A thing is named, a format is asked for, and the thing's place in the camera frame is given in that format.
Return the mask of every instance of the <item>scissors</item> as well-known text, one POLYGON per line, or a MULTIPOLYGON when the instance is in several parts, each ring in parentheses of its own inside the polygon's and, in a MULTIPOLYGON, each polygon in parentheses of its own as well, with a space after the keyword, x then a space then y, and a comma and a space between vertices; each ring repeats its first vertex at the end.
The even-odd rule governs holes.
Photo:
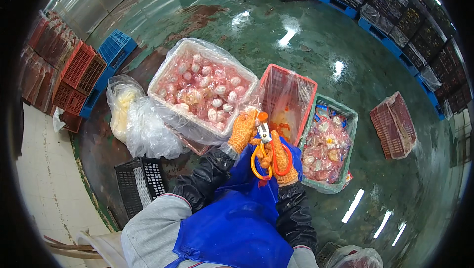
POLYGON ((292 153, 290 152, 290 149, 285 145, 285 144, 281 144, 281 146, 283 147, 283 149, 286 151, 287 155, 288 155, 288 167, 283 171, 283 172, 280 172, 280 170, 278 169, 278 164, 276 162, 276 155, 275 155, 275 147, 274 147, 274 143, 272 141, 272 136, 270 134, 270 131, 268 129, 268 125, 266 122, 264 122, 268 117, 268 114, 265 113, 265 112, 262 112, 258 115, 258 120, 260 120, 260 125, 257 127, 257 130, 258 130, 258 134, 260 135, 260 144, 255 148, 253 154, 252 154, 252 157, 250 158, 250 167, 252 168, 252 172, 254 173, 254 175, 261 179, 261 180, 269 180, 272 176, 273 176, 273 171, 275 171, 275 173, 279 176, 284 176, 286 174, 288 174, 290 172, 290 169, 292 168, 292 164, 293 164, 293 156, 292 156, 292 153), (255 167, 255 157, 257 155, 257 152, 258 150, 262 150, 262 153, 264 155, 264 158, 267 157, 267 154, 265 152, 265 149, 264 149, 264 145, 266 143, 270 143, 270 145, 272 146, 272 153, 273 153, 273 168, 271 165, 268 166, 268 175, 266 176, 262 176, 260 173, 258 173, 256 167, 255 167))

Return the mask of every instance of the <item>blue pallet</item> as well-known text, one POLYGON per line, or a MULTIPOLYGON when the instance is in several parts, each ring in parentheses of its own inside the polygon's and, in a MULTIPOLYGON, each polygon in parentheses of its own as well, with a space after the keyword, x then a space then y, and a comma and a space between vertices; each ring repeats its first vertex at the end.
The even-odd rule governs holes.
POLYGON ((99 47, 98 52, 108 67, 117 70, 136 46, 137 43, 131 37, 115 29, 99 47))
POLYGON ((372 25, 367 19, 360 17, 359 26, 376 38, 383 46, 385 46, 388 51, 390 51, 405 68, 409 71, 412 76, 418 74, 417 68, 412 64, 410 59, 402 52, 402 50, 397 46, 397 44, 392 41, 388 35, 379 30, 376 26, 372 25))
POLYGON ((435 111, 438 115, 438 118, 440 121, 443 121, 445 119, 445 116, 444 116, 444 113, 443 113, 443 110, 441 108, 441 105, 439 104, 438 102, 438 99, 436 98, 435 94, 428 89, 428 87, 426 87, 425 83, 423 82, 423 80, 421 79, 421 76, 420 74, 416 75, 415 76, 418 84, 421 86, 421 88, 423 89, 423 91, 426 93, 426 95, 428 96, 428 99, 430 100, 431 102, 431 105, 433 105, 433 107, 435 108, 435 111))
POLYGON ((97 103, 97 99, 102 91, 107 87, 109 83, 109 78, 115 74, 115 70, 111 67, 106 67, 103 73, 100 75, 99 79, 95 83, 94 89, 92 89, 91 94, 86 99, 86 102, 82 106, 82 110, 79 115, 83 118, 88 119, 91 116, 92 109, 97 103))
POLYGON ((342 3, 339 0, 318 0, 321 3, 328 4, 334 9, 342 12, 343 14, 349 16, 351 19, 355 19, 358 11, 354 8, 349 7, 348 5, 342 3))

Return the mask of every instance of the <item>wet floor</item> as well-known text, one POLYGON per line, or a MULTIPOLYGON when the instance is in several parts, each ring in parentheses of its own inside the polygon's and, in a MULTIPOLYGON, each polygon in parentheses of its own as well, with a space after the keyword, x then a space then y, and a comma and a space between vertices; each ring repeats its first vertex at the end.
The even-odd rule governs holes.
MULTIPOLYGON (((166 52, 184 37, 221 46, 258 77, 274 63, 316 81, 318 93, 359 114, 350 163, 353 180, 334 195, 307 188, 319 248, 327 241, 372 247, 388 268, 418 267, 430 257, 457 204, 461 183, 451 127, 439 121, 402 64, 356 21, 314 0, 125 0, 87 43, 97 49, 115 28, 138 43, 118 72, 131 75, 145 90, 166 52), (282 42, 287 33, 294 35, 282 42), (386 160, 369 112, 396 91, 406 101, 418 142, 407 158, 386 160), (359 206, 342 223, 360 189, 359 206), (374 238, 384 217, 388 220, 374 238)), ((103 92, 91 118, 74 135, 74 146, 98 200, 123 226, 126 217, 113 165, 130 155, 112 136, 109 121, 103 92)), ((165 160, 171 183, 190 173, 196 161, 192 153, 165 160)))

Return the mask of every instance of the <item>white wall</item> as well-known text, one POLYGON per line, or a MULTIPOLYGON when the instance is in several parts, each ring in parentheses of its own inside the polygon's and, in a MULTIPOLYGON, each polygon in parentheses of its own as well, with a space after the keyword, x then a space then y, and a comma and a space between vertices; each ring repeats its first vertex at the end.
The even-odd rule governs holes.
MULTIPOLYGON (((21 193, 41 236, 66 244, 79 230, 109 233, 86 192, 68 132, 53 131, 52 118, 24 105, 22 154, 17 161, 21 193)), ((84 260, 55 255, 63 267, 86 267, 84 260)))

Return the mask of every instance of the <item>person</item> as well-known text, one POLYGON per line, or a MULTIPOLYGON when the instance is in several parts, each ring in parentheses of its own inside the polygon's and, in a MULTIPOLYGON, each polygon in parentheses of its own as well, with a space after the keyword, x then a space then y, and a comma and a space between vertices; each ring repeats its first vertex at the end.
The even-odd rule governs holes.
POLYGON ((298 177, 301 151, 272 131, 276 163, 287 168, 284 143, 291 170, 264 183, 250 170, 257 113, 240 115, 229 141, 126 224, 121 241, 130 268, 317 267, 317 234, 298 177))

